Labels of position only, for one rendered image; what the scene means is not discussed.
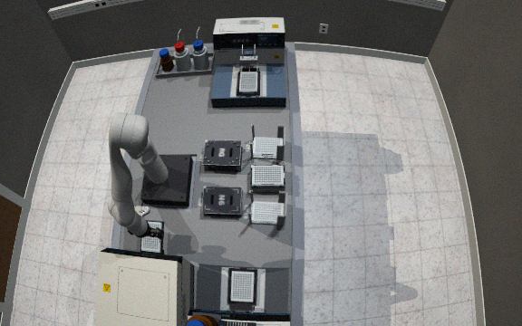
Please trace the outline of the red bottle cap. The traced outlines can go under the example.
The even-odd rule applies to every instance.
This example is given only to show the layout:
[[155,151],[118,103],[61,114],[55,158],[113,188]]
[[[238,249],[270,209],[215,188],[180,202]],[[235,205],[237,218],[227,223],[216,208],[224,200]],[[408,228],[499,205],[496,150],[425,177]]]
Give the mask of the red bottle cap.
[[176,44],[174,45],[174,47],[175,47],[175,50],[176,50],[177,52],[181,52],[181,51],[183,51],[184,48],[185,48],[183,42],[176,43]]

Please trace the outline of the white plastic bottle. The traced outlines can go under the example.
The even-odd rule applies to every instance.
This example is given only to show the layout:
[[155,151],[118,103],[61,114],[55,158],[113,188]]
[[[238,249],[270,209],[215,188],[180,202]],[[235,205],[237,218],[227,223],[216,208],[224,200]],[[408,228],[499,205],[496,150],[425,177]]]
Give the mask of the white plastic bottle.
[[177,68],[181,72],[187,71],[192,65],[190,56],[189,56],[189,49],[186,48],[186,50],[187,50],[187,52],[182,56],[177,56],[174,52],[174,58],[175,58],[175,61],[177,64]]

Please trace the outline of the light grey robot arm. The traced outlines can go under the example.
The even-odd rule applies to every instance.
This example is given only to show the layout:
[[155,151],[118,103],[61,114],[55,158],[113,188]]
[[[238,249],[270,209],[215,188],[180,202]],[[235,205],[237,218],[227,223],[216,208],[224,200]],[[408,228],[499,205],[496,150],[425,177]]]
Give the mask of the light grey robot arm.
[[109,130],[112,198],[108,210],[118,224],[134,235],[144,235],[148,227],[144,216],[150,213],[150,208],[133,205],[132,176],[121,149],[138,160],[146,177],[155,184],[165,182],[169,172],[150,139],[148,120],[141,115],[115,113]]

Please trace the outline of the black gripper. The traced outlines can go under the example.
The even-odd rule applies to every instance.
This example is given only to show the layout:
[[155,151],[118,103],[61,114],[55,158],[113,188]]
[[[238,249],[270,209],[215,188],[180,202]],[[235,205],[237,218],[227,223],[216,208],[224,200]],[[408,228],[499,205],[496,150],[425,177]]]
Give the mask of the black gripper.
[[[147,221],[146,221],[146,222],[147,222]],[[144,234],[144,235],[136,235],[137,237],[142,238],[142,237],[145,237],[145,236],[151,236],[151,237],[158,237],[159,240],[161,240],[162,238],[164,238],[164,232],[163,232],[161,229],[159,229],[159,228],[157,228],[157,227],[156,227],[156,229],[150,227],[150,225],[149,225],[148,222],[147,222],[147,225],[148,225],[148,227],[147,227],[147,231],[145,232],[145,234]],[[128,232],[129,232],[131,235],[133,235],[133,233],[130,232],[129,229],[128,229]],[[155,233],[156,233],[156,234],[155,234]],[[161,234],[161,233],[162,233],[162,234]],[[151,234],[153,234],[153,235],[151,235]]]

